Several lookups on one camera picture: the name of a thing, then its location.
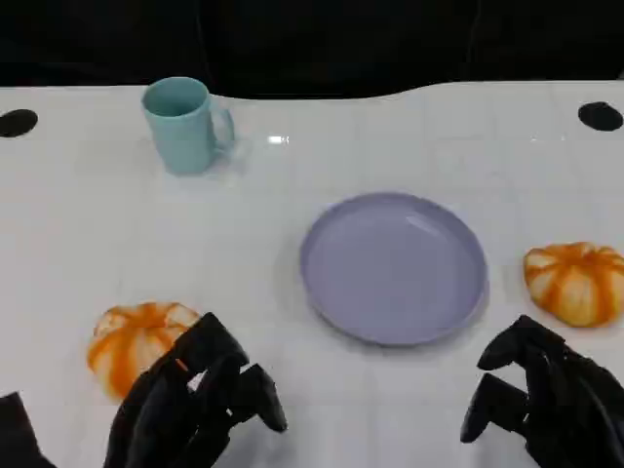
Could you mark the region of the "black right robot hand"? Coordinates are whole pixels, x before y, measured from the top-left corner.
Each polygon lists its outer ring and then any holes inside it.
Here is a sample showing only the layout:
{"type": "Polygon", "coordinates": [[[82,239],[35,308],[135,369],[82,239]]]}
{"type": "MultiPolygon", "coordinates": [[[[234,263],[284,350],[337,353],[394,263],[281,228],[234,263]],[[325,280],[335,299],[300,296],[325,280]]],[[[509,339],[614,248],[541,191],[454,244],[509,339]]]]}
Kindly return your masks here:
{"type": "Polygon", "coordinates": [[[622,466],[623,387],[561,336],[523,315],[488,344],[478,367],[484,375],[462,443],[493,424],[522,436],[540,467],[622,466]]]}

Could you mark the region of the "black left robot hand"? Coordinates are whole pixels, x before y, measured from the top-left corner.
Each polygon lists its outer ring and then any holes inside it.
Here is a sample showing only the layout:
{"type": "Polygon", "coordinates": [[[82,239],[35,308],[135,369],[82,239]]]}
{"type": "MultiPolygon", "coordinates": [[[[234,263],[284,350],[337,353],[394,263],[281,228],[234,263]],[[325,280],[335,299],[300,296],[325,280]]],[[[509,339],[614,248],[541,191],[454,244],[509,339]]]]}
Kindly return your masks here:
{"type": "Polygon", "coordinates": [[[211,467],[253,417],[284,433],[274,380],[213,313],[183,333],[133,385],[113,419],[107,467],[211,467]]]}

